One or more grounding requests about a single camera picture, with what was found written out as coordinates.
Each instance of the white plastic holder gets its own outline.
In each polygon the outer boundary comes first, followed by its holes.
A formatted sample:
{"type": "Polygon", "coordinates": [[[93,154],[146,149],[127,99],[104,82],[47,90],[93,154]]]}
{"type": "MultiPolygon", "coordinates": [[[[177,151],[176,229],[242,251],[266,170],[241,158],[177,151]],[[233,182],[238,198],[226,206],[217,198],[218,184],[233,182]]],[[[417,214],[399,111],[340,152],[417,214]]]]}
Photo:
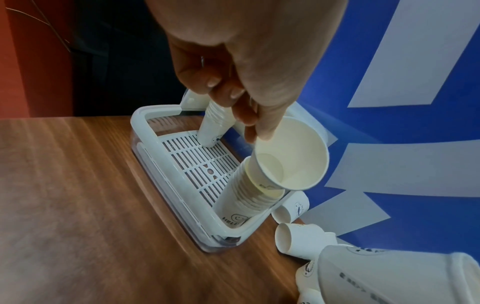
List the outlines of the white plastic holder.
{"type": "Polygon", "coordinates": [[[179,166],[170,160],[171,157],[149,126],[148,120],[153,118],[176,116],[182,112],[180,105],[146,106],[137,109],[130,120],[135,135],[151,159],[147,164],[145,156],[142,164],[154,181],[157,189],[163,194],[165,201],[179,221],[185,226],[197,245],[206,252],[218,251],[225,247],[234,247],[243,243],[279,205],[272,206],[265,212],[253,216],[238,228],[229,228],[215,214],[211,206],[202,198],[179,166]]]}

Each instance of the wood grain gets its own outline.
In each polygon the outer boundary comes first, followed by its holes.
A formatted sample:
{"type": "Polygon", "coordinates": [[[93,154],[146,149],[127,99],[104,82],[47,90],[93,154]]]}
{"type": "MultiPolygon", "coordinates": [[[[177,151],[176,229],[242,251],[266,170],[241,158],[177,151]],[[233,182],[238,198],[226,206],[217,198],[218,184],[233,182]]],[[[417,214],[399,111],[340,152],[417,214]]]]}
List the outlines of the wood grain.
{"type": "Polygon", "coordinates": [[[130,132],[127,117],[0,121],[0,303],[295,303],[301,263],[277,252],[271,217],[203,253],[153,209],[130,132]]]}

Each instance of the orange wall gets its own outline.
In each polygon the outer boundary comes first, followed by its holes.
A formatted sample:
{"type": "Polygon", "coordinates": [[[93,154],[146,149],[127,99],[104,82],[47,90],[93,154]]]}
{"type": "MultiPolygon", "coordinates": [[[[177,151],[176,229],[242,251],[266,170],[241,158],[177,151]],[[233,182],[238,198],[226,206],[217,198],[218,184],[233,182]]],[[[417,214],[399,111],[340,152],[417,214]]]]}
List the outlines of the orange wall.
{"type": "Polygon", "coordinates": [[[29,116],[5,2],[0,0],[0,118],[29,116]]]}

